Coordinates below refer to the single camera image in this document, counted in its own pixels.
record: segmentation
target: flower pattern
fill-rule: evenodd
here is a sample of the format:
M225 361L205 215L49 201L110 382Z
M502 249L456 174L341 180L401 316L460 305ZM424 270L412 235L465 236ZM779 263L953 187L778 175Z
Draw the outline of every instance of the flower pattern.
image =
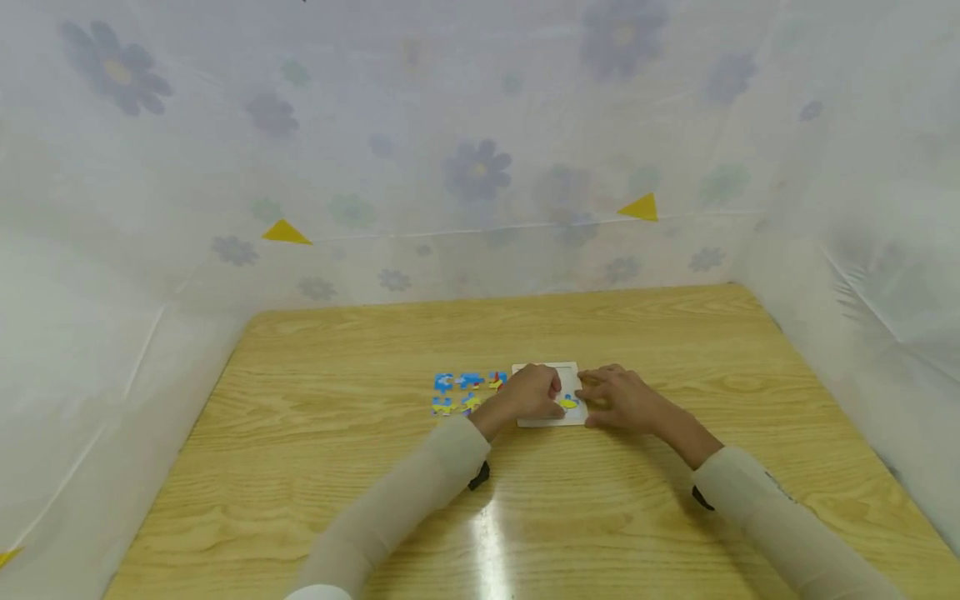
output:
M636 64L660 53L666 9L655 0L603 0L584 13L580 59L598 82L614 74L630 80Z
M310 83L310 73L299 60L290 59L284 62L280 72L283 73L283 79L296 87L306 87Z
M721 164L700 180L700 201L726 204L738 198L750 184L750 172L740 163Z
M503 76L503 82L500 84L504 96L514 98L523 91L523 79L517 73L507 73Z
M389 158L394 155L394 140L390 139L386 135L378 133L377 135L372 135L367 144L370 146L370 151L377 158Z
M379 277L380 285L391 292L402 292L410 287L410 277L394 269L384 269Z
M824 103L819 100L814 100L808 102L803 109L800 111L800 120L801 121L812 121L813 119L820 116L820 113L824 110Z
M253 249L253 244L244 242L235 235L213 238L213 251L220 255L224 262L233 263L237 267L252 265L259 258Z
M551 221L569 225L574 207L588 199L589 183L590 172L586 169L555 164L537 179L531 195Z
M607 263L607 282L610 285L629 281L640 273L640 263L632 256L621 256Z
M599 223L591 223L589 213L582 212L573 215L568 224L563 226L559 233L560 243L567 248L581 248L588 241L596 237Z
M95 92L112 98L129 116L140 114L140 107L163 114L165 108L157 96L172 96L174 90L151 71L156 63L143 46L122 46L117 34L103 21L90 24L92 36L70 22L64 23L60 31L70 47L74 67Z
M283 211L280 205L269 198L256 200L250 207L253 218L264 223L276 223L283 218Z
M467 202L493 200L497 188L510 185L506 169L512 161L505 152L496 154L496 144L491 139L483 140L476 148L461 144L457 154L444 163L446 189Z
M713 267L723 264L725 256L726 254L719 248L702 248L690 257L690 264L687 266L694 273L706 273Z
M293 117L294 108L273 92L258 95L247 103L246 109L253 124L274 137L286 137L300 127Z
M627 195L630 198L639 198L650 192L656 192L660 187L660 169L653 165L646 165L636 169L627 180Z
M749 54L731 54L718 60L707 81L707 98L716 104L732 104L750 87L756 73L754 58Z
M333 284L322 277L305 277L300 280L300 292L311 300L330 301L337 295Z
M376 209L356 194L337 194L330 202L334 223L351 229L366 229L376 221Z

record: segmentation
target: beige sleeve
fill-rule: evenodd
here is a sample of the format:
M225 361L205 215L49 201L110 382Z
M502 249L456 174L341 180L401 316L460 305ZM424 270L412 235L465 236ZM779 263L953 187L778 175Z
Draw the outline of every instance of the beige sleeve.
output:
M801 598L903 598L870 563L780 488L746 451L727 446L693 473L717 513L735 525Z
M295 589L326 584L359 598L377 565L467 487L488 452L490 444L466 417L445 419L317 536Z

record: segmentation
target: yellow triangle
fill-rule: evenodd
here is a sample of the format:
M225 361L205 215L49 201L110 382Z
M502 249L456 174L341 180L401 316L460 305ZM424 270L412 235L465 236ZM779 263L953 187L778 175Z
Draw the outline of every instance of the yellow triangle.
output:
M644 221L659 220L657 218L657 202L654 200L653 192L641 197L634 203L627 204L616 212L617 214L643 219Z
M294 229L294 226L286 222L286 219L280 219L274 226L267 229L262 235L265 240L274 240L275 242L292 242L294 244L309 244L313 242L303 237L303 234Z
M10 552L0 552L0 568L3 568L4 564L12 561L13 557L20 553L20 550L23 550L23 548L15 548Z

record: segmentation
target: wooden table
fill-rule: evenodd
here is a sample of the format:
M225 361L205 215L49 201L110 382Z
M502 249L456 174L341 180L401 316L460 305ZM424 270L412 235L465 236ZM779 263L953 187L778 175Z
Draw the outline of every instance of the wooden table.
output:
M960 567L737 285L258 315L108 600L282 598L315 534L417 446L437 372L618 362L753 452L910 597ZM492 478L428 518L367 598L790 597L656 440L511 429Z

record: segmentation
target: puzzle board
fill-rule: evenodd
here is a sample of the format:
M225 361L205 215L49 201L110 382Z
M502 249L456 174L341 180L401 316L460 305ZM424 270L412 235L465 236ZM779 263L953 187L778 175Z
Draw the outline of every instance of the puzzle board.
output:
M560 393L557 394L557 402L562 406L566 405L564 406L566 415L564 415L562 419L518 419L516 424L520 427L562 427L565 425L584 424L587 421L587 407L576 397L576 395L574 395L575 391L581 389L580 378L577 377L577 372L579 372L577 369L577 363L567 362L538 364L543 364L547 367L553 367L560 375L561 389ZM524 367L526 367L526 363L522 365L514 365L513 372L516 373Z

